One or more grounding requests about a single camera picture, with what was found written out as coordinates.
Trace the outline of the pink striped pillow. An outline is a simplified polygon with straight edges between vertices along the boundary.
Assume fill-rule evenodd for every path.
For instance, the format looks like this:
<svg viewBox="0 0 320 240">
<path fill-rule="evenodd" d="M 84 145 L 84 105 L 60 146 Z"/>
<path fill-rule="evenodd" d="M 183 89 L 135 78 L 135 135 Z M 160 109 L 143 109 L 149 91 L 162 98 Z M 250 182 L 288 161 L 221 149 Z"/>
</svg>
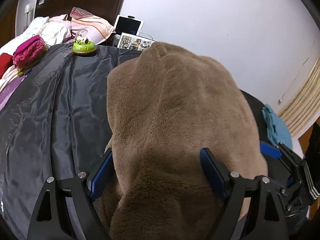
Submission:
<svg viewBox="0 0 320 240">
<path fill-rule="evenodd" d="M 106 19 L 95 16 L 87 10 L 73 7 L 70 17 L 73 37 L 76 37 L 78 32 L 82 31 L 82 37 L 88 38 L 94 44 L 101 44 L 115 34 L 113 25 Z"/>
</svg>

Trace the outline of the green toy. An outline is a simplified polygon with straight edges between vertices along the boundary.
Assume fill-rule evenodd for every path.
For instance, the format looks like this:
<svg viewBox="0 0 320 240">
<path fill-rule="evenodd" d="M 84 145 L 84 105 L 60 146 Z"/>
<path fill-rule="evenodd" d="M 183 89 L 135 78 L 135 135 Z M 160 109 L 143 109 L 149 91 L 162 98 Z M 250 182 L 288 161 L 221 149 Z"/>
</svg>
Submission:
<svg viewBox="0 0 320 240">
<path fill-rule="evenodd" d="M 95 52 L 97 46 L 88 38 L 75 39 L 72 52 L 77 55 L 86 55 Z"/>
</svg>

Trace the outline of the photo frame collage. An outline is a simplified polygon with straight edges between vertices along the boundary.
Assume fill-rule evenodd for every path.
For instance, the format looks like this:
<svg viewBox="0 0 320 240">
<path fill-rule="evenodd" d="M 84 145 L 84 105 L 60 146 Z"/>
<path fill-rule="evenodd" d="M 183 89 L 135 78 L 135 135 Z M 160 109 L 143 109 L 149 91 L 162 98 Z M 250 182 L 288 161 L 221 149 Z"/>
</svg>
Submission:
<svg viewBox="0 0 320 240">
<path fill-rule="evenodd" d="M 143 51 L 148 49 L 154 42 L 154 40 L 148 38 L 122 33 L 117 48 Z"/>
</svg>

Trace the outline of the brown fleece sweater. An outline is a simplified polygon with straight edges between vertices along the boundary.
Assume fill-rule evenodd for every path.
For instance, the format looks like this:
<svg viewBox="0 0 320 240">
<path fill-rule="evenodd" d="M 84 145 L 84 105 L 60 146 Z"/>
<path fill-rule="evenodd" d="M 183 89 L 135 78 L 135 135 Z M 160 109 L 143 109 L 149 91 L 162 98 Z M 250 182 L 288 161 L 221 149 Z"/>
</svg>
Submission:
<svg viewBox="0 0 320 240">
<path fill-rule="evenodd" d="M 115 173 L 99 216 L 112 239 L 205 239 L 222 202 L 200 164 L 208 148 L 230 171 L 268 173 L 257 124 L 216 60 L 156 42 L 107 78 Z"/>
</svg>

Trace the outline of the folded teal fleece garment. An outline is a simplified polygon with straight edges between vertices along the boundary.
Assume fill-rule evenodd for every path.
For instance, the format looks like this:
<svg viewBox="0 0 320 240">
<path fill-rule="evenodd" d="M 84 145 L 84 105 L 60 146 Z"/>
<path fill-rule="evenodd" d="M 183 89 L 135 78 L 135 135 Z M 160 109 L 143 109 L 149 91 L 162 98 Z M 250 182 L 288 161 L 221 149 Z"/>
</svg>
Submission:
<svg viewBox="0 0 320 240">
<path fill-rule="evenodd" d="M 266 104 L 261 112 L 267 125 L 267 137 L 270 143 L 273 146 L 282 143 L 292 150 L 293 144 L 291 134 L 285 122 L 277 116 L 269 104 Z"/>
</svg>

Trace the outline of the magenta folded garment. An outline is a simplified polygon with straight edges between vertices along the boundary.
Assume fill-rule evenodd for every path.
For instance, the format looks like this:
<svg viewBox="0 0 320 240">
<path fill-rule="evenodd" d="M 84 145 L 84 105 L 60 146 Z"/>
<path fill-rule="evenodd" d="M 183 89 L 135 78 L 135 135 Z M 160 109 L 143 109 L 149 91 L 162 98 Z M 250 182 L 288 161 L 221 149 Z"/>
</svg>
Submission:
<svg viewBox="0 0 320 240">
<path fill-rule="evenodd" d="M 35 35 L 17 47 L 12 57 L 13 63 L 21 68 L 36 59 L 45 50 L 46 44 L 43 38 Z"/>
</svg>

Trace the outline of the white bed sheet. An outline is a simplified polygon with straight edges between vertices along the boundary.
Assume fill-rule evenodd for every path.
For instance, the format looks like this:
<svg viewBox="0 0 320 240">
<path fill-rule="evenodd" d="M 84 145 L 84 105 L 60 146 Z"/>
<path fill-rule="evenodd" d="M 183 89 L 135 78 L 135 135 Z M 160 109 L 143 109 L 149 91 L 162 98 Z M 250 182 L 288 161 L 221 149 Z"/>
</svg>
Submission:
<svg viewBox="0 0 320 240">
<path fill-rule="evenodd" d="M 49 17 L 36 17 L 29 27 L 21 34 L 10 40 L 8 43 L 3 45 L 0 49 L 1 54 L 7 53 L 13 55 L 17 47 L 28 40 L 29 38 L 37 35 L 43 28 L 46 23 L 49 22 Z"/>
</svg>

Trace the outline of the white bedside lamp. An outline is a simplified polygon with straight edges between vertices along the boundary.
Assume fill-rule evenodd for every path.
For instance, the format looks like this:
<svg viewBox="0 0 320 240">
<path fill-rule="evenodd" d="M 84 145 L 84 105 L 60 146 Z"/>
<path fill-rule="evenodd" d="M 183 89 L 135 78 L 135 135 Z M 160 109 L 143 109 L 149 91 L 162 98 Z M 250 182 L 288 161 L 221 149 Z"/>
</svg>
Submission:
<svg viewBox="0 0 320 240">
<path fill-rule="evenodd" d="M 29 25 L 29 20 L 30 20 L 30 17 L 31 17 L 32 9 L 33 9 L 33 7 L 32 7 L 32 5 L 30 3 L 27 3 L 25 8 L 24 8 L 24 14 L 26 15 L 26 24 L 25 24 L 26 28 Z"/>
</svg>

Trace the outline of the beige folded garment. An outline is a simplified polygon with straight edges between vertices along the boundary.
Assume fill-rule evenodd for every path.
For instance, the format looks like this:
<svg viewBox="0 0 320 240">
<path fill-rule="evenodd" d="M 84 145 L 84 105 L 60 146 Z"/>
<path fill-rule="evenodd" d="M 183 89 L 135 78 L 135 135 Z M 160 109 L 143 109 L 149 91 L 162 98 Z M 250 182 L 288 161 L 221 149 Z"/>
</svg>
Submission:
<svg viewBox="0 0 320 240">
<path fill-rule="evenodd" d="M 15 78 L 24 79 L 25 76 L 18 76 L 18 68 L 15 65 L 12 65 L 5 71 L 2 78 L 0 79 L 0 92 L 2 92 L 5 87 L 7 87 L 7 85 L 11 83 L 11 81 L 13 81 Z"/>
</svg>

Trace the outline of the purple floral bedspread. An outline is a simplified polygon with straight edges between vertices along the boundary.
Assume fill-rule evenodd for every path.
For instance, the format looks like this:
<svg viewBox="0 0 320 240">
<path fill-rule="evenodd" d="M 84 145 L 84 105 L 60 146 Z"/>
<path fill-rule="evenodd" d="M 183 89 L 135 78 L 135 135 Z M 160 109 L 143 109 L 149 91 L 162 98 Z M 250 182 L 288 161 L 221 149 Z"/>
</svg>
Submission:
<svg viewBox="0 0 320 240">
<path fill-rule="evenodd" d="M 0 94 L 0 110 L 6 105 L 9 98 L 12 96 L 13 92 L 20 85 L 20 83 L 25 79 L 24 76 L 14 78 L 6 87 L 1 91 Z"/>
</svg>

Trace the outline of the white tablet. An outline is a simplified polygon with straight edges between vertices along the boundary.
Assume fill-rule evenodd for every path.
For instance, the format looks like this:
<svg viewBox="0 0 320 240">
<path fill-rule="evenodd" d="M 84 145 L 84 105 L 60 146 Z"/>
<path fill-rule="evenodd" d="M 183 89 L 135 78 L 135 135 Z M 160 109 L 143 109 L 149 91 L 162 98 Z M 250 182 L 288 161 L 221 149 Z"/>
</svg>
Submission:
<svg viewBox="0 0 320 240">
<path fill-rule="evenodd" d="M 117 35 L 127 33 L 138 36 L 143 24 L 143 20 L 139 20 L 133 16 L 118 15 L 114 24 L 114 28 Z"/>
</svg>

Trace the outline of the red folded garment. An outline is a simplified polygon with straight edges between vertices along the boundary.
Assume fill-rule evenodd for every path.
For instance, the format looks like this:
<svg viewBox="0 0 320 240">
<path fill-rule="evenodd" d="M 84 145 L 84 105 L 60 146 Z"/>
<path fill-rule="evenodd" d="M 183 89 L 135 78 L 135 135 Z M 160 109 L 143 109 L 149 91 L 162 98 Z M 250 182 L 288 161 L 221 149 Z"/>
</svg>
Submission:
<svg viewBox="0 0 320 240">
<path fill-rule="evenodd" d="M 7 53 L 2 53 L 0 55 L 0 78 L 4 75 L 7 69 L 12 66 L 12 56 Z"/>
</svg>

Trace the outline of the white crumpled blanket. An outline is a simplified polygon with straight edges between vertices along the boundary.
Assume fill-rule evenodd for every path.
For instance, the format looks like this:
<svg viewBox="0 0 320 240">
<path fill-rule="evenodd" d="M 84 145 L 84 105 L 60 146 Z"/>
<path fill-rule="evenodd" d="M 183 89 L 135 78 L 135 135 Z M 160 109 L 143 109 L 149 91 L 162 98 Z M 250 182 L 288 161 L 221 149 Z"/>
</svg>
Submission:
<svg viewBox="0 0 320 240">
<path fill-rule="evenodd" d="M 27 31 L 33 36 L 39 35 L 49 47 L 62 44 L 72 38 L 71 21 L 68 20 L 68 14 L 36 17 Z"/>
</svg>

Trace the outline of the black satin work cloth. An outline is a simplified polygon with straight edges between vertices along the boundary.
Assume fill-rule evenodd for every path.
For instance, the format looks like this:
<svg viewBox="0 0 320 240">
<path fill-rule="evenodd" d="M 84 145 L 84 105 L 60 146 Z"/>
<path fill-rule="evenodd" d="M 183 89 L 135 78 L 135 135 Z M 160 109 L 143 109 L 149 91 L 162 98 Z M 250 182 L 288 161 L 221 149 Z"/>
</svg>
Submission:
<svg viewBox="0 0 320 240">
<path fill-rule="evenodd" d="M 112 137 L 108 75 L 139 56 L 100 46 L 84 57 L 57 45 L 13 93 L 1 111 L 1 213 L 17 239 L 112 239 L 99 216 L 103 194 L 92 201 L 86 183 Z M 229 192 L 205 239 L 297 231 L 295 217 L 257 216 L 254 178 L 229 170 Z"/>
</svg>

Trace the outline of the beige curtain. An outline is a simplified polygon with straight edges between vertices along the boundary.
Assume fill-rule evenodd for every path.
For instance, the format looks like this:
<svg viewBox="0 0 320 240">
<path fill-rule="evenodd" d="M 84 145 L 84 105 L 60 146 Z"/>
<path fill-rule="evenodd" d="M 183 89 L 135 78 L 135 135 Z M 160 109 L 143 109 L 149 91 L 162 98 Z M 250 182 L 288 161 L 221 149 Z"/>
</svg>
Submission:
<svg viewBox="0 0 320 240">
<path fill-rule="evenodd" d="M 296 136 L 319 111 L 319 55 L 306 81 L 295 96 L 278 112 L 292 137 Z"/>
</svg>

